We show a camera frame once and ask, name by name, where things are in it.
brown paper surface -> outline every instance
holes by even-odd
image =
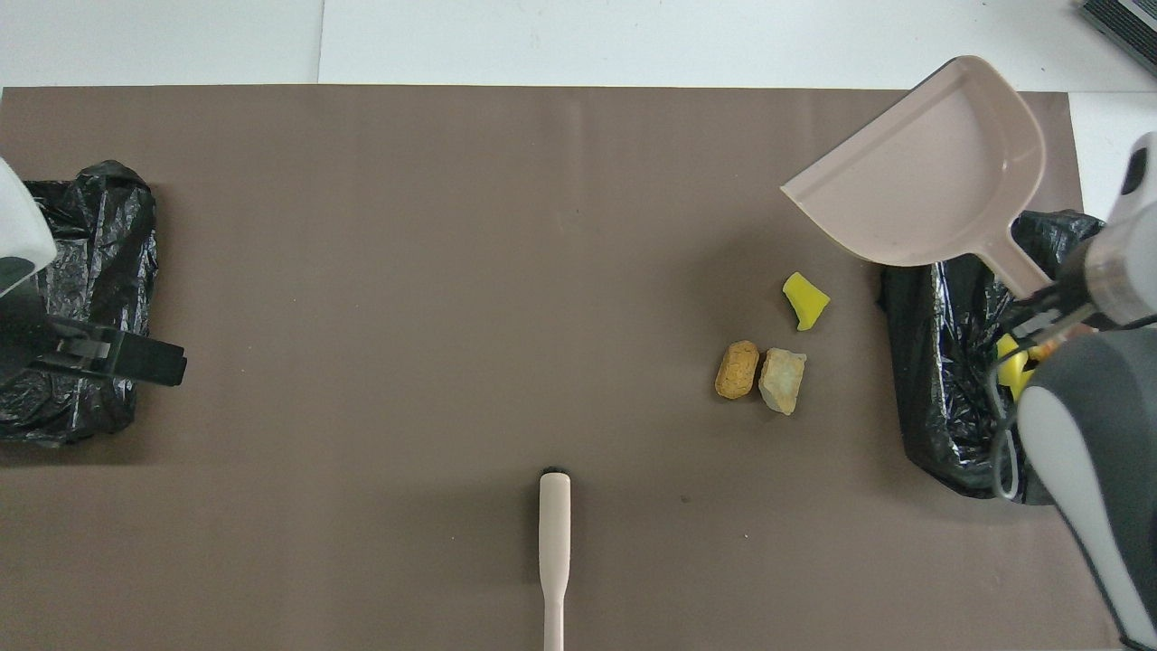
[[[190,362],[120,435],[0,447],[2,648],[539,648],[547,465],[572,649],[1111,645],[1055,510],[905,459],[878,269],[778,188],[898,97],[6,89],[21,177],[153,185]],[[1079,207],[1068,101],[1026,99],[1030,207]],[[714,394],[744,339],[808,355],[795,415]]]

pink dustpan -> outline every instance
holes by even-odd
[[[958,57],[782,190],[860,257],[915,266],[975,253],[1027,297],[1051,280],[1009,225],[1044,170],[1029,106],[987,61]]]

yellow sponge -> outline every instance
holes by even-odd
[[[799,319],[796,331],[799,332],[811,331],[820,312],[824,311],[827,303],[832,302],[827,294],[820,291],[798,271],[788,275],[787,281],[783,282],[783,293],[791,301],[791,308],[796,310],[796,318]]]
[[[1017,348],[1016,340],[1009,335],[1002,336],[996,341],[996,358],[1000,360],[1005,355],[1015,352]],[[1025,383],[1029,380],[1023,378],[1024,365],[1029,363],[1027,352],[1022,352],[1012,356],[1011,360],[1001,364],[1001,370],[996,373],[996,380],[1005,386],[1014,389],[1014,393],[1019,395],[1020,392],[1016,391],[1015,387],[1024,389]]]
[[[1020,400],[1020,394],[1024,393],[1024,389],[1029,386],[1029,380],[1032,379],[1032,375],[1036,372],[1037,370],[1033,369],[1032,371],[1020,373],[1020,378],[1017,380],[1017,384],[1009,387],[1009,391],[1012,392],[1012,402]]]

